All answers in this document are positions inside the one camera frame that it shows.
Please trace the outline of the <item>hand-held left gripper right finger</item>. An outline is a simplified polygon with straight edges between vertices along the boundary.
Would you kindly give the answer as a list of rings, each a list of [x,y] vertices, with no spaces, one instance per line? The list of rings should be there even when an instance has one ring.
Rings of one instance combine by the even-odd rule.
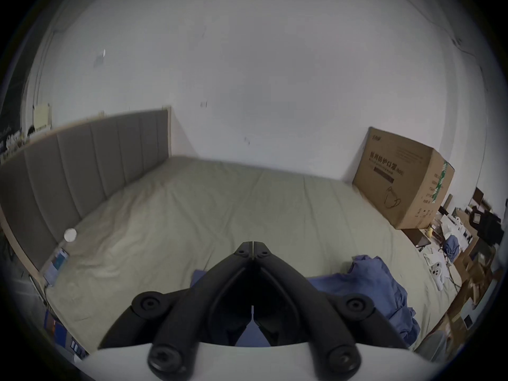
[[[317,290],[261,242],[253,242],[259,275],[275,288],[304,329],[316,373],[357,373],[358,344],[407,350],[399,333],[363,294],[335,296]]]

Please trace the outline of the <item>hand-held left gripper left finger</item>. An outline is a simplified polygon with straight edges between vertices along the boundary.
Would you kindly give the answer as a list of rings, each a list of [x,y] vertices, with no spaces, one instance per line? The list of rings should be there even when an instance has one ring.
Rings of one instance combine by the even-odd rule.
[[[167,294],[138,294],[107,331],[99,350],[151,344],[149,369],[157,376],[191,376],[199,343],[234,346],[251,322],[245,283],[253,242],[244,242],[193,286]]]

